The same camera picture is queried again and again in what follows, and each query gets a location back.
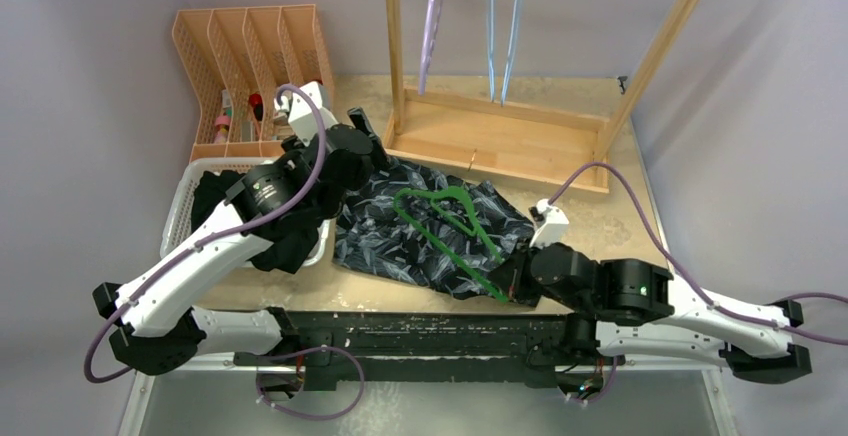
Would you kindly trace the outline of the green hanger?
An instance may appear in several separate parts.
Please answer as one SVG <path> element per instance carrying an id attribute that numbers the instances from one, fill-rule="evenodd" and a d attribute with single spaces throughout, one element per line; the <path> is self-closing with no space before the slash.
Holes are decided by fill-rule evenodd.
<path id="1" fill-rule="evenodd" d="M 392 208 L 428 249 L 423 270 L 429 286 L 457 299 L 488 295 L 510 298 L 509 285 L 490 273 L 505 262 L 516 244 L 502 226 L 521 224 L 510 205 L 485 181 L 477 186 L 439 170 L 399 159 L 400 189 Z"/>

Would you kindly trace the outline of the black patterned shorts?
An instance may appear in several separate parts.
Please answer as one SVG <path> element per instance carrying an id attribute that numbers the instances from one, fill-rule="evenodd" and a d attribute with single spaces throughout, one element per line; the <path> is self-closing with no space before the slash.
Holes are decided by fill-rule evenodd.
<path id="1" fill-rule="evenodd" d="M 355 272 L 440 292 L 424 278 L 423 270 L 428 267 L 424 240 L 392 208 L 393 195 L 400 189 L 398 160 L 388 171 L 374 173 L 365 186 L 347 197 L 336 219 L 333 262 Z M 529 218 L 499 195 L 510 205 L 508 214 L 523 219 L 521 224 L 509 222 L 502 226 L 507 237 L 516 239 L 512 254 L 520 241 L 533 235 L 534 227 Z"/>

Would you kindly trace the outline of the plain black shorts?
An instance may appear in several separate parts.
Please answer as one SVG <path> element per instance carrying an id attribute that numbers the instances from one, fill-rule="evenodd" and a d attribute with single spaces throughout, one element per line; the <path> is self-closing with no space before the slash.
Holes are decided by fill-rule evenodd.
<path id="1" fill-rule="evenodd" d="M 225 199 L 226 191 L 241 177 L 240 173 L 233 170 L 203 172 L 193 191 L 194 201 L 190 211 L 191 234 L 208 220 L 216 207 Z M 299 269 L 295 266 L 297 262 L 301 262 L 302 267 L 308 266 L 309 263 L 316 264 L 323 256 L 321 243 L 326 242 L 322 227 L 323 224 L 320 224 L 318 227 L 307 227 L 287 234 L 268 250 L 251 258 L 245 267 L 250 266 L 265 272 L 280 270 L 294 274 Z"/>

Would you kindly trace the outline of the peach plastic file organizer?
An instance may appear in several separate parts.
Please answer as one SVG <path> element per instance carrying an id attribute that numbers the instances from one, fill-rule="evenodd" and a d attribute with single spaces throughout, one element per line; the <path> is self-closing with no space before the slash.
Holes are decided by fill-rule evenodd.
<path id="1" fill-rule="evenodd" d="M 292 133 L 274 116 L 273 99 L 283 84 L 317 80 L 334 99 L 335 78 L 313 4 L 183 9 L 171 35 L 200 110 L 192 160 L 281 155 L 281 142 Z M 263 99 L 261 122 L 248 106 L 254 92 Z M 213 124 L 224 107 L 232 108 L 229 139 L 214 144 Z"/>

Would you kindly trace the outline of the lilac hanger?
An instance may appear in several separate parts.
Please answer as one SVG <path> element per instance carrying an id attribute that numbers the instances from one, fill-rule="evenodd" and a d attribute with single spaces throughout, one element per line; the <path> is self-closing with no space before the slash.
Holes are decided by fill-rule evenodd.
<path id="1" fill-rule="evenodd" d="M 426 92 L 427 77 L 435 50 L 435 42 L 443 1 L 444 0 L 427 0 L 418 74 L 419 82 L 417 92 L 419 95 L 423 95 Z"/>

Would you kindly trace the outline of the white plastic basket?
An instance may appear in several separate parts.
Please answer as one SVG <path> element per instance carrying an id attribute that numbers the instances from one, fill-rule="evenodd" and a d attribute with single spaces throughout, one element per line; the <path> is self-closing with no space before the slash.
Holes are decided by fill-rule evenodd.
<path id="1" fill-rule="evenodd" d="M 171 203 L 162 232 L 160 257 L 167 256 L 193 233 L 190 212 L 194 201 L 194 191 L 204 173 L 211 172 L 219 175 L 225 170 L 245 173 L 258 164 L 271 162 L 271 159 L 263 157 L 214 157 L 200 158 L 190 162 L 177 185 Z"/>

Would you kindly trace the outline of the light blue hanger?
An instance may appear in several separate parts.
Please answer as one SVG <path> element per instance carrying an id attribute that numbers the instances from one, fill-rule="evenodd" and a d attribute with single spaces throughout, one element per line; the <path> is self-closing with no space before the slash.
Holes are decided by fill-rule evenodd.
<path id="1" fill-rule="evenodd" d="M 518 50 L 518 38 L 520 33 L 523 2 L 524 0 L 514 0 L 513 2 L 507 57 L 500 96 L 500 104 L 502 106 L 504 106 L 507 102 L 512 73 L 515 65 L 515 57 Z"/>
<path id="2" fill-rule="evenodd" d="M 489 86 L 489 100 L 495 100 L 495 68 L 494 68 L 494 50 L 495 50 L 495 0 L 485 0 L 485 24 L 486 24 L 486 57 L 487 57 L 487 76 Z"/>

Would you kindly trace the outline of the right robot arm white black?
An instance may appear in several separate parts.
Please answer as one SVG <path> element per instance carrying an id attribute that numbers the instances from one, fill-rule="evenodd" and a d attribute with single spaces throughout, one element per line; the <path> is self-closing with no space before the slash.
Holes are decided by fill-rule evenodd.
<path id="1" fill-rule="evenodd" d="M 517 249 L 487 278 L 515 302 L 546 297 L 582 317 L 586 325 L 561 337 L 564 355 L 576 363 L 597 353 L 691 359 L 760 384 L 812 371 L 808 348 L 791 335 L 804 321 L 791 299 L 754 304 L 696 291 L 664 267 L 633 258 L 596 261 L 562 243 Z"/>

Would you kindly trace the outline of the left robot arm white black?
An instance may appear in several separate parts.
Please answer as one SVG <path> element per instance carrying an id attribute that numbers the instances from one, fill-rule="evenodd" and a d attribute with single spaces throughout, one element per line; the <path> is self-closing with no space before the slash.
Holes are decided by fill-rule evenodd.
<path id="1" fill-rule="evenodd" d="M 213 311 L 198 299 L 234 269 L 296 272 L 320 239 L 388 158 L 365 112 L 348 112 L 309 143 L 285 142 L 284 154 L 241 176 L 197 230 L 153 268 L 119 285 L 94 290 L 115 359 L 147 375 L 170 372 L 198 355 L 242 352 L 284 365 L 297 355 L 298 338 L 284 313 Z"/>

